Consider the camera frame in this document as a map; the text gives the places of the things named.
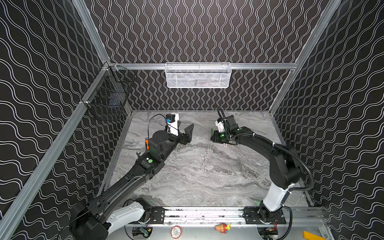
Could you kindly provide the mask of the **green pen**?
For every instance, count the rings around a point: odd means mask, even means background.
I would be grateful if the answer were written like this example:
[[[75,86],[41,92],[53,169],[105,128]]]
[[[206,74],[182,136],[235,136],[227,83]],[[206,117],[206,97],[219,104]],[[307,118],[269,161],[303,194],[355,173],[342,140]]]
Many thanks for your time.
[[[212,140],[212,137],[214,136],[214,129],[211,129],[211,137],[210,137],[210,147],[211,147],[211,150],[213,150],[213,140]]]

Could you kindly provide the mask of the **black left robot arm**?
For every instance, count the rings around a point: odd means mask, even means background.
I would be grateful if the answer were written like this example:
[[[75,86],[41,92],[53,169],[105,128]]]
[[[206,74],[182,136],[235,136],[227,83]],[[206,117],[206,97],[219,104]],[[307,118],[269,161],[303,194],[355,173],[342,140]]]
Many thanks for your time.
[[[192,141],[194,125],[179,132],[178,121],[166,123],[164,130],[146,138],[146,151],[139,154],[133,167],[103,194],[88,203],[78,202],[71,210],[68,235],[76,240],[105,240],[116,230],[132,222],[146,225],[151,212],[137,201],[122,207],[137,188],[151,180],[165,166],[168,156],[178,145]]]

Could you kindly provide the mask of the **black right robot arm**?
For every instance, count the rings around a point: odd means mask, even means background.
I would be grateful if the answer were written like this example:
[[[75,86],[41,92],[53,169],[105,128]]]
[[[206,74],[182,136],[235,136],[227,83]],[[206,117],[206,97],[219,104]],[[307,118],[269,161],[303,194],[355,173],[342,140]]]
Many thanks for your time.
[[[269,161],[271,185],[258,210],[258,218],[263,223],[277,219],[291,192],[309,191],[314,187],[311,171],[295,150],[258,135],[249,128],[235,128],[232,132],[215,130],[211,141],[246,146]]]

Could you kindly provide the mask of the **small red yellow toy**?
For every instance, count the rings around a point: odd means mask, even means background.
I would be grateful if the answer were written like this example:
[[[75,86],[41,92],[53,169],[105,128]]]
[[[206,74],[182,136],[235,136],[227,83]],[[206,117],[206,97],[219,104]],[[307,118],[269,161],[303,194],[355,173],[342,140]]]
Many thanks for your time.
[[[231,225],[227,225],[225,223],[221,223],[215,226],[215,230],[221,234],[227,234],[231,229]]]

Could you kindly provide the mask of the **yellow block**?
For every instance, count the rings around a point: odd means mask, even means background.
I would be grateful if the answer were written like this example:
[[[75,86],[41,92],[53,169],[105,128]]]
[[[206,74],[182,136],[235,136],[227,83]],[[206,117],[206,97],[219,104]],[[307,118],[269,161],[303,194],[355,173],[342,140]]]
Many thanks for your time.
[[[320,237],[318,235],[315,235],[315,234],[312,234],[312,233],[309,233],[309,232],[306,232],[306,231],[303,231],[303,238],[305,240],[326,240],[323,237]]]

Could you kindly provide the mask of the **orange handled screwdriver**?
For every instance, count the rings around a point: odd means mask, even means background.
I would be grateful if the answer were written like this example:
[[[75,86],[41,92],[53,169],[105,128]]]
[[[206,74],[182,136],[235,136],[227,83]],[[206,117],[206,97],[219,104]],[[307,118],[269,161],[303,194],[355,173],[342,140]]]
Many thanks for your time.
[[[149,150],[149,137],[146,137],[145,138],[145,145],[146,145],[146,149]]]

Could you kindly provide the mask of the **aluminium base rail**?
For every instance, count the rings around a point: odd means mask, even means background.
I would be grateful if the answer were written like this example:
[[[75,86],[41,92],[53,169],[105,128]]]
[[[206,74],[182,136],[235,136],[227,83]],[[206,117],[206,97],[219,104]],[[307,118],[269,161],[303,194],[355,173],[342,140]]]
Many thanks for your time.
[[[219,223],[237,226],[262,226],[289,221],[289,211],[282,209],[271,221],[262,221],[258,207],[148,207],[145,209],[139,203],[117,209],[107,217],[112,228],[126,224],[137,225],[216,225]]]

